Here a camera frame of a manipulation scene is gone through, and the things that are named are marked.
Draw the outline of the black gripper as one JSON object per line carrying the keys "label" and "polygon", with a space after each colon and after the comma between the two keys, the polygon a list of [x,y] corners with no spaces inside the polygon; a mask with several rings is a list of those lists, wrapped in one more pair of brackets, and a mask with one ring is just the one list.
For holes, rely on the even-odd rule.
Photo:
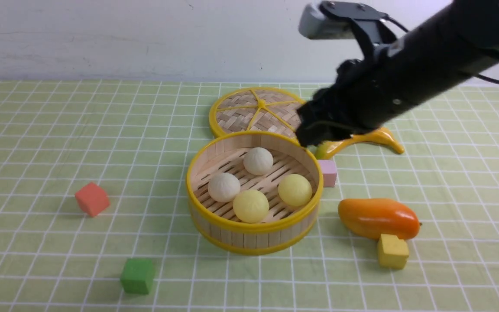
{"label": "black gripper", "polygon": [[299,145],[346,140],[384,126],[389,120],[387,97],[373,79],[380,67],[372,59],[341,63],[334,83],[319,89],[297,109],[300,124],[295,135]]}

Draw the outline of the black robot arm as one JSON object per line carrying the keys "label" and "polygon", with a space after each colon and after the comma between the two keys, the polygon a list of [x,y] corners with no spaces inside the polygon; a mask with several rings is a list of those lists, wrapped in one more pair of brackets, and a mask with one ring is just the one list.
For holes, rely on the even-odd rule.
{"label": "black robot arm", "polygon": [[301,146],[370,133],[499,64],[499,0],[454,0],[402,37],[388,19],[360,3],[305,7],[303,37],[354,38],[363,59],[341,63],[335,82],[298,108]]}

